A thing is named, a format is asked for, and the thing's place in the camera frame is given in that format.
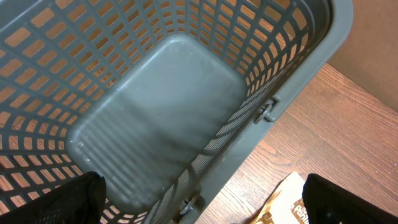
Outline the brown snack bag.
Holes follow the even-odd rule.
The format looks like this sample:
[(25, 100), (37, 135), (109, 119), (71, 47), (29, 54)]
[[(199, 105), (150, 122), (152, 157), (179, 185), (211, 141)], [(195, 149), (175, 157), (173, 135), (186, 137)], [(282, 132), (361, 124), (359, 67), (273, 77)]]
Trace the brown snack bag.
[(251, 224), (309, 224), (302, 199), (304, 183), (297, 172), (290, 173), (269, 196)]

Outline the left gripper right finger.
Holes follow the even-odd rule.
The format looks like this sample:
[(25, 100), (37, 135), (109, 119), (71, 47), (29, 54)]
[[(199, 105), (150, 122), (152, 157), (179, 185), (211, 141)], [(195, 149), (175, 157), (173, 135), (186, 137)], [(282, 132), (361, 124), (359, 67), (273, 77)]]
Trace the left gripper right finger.
[(318, 174), (309, 174), (302, 193), (310, 224), (397, 224), (397, 217)]

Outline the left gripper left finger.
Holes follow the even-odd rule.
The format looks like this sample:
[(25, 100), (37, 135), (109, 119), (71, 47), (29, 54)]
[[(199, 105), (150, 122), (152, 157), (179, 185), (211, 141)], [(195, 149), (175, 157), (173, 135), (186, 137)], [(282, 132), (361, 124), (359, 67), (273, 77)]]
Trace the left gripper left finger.
[(1, 215), (1, 223), (98, 224), (105, 200), (105, 178), (90, 171)]

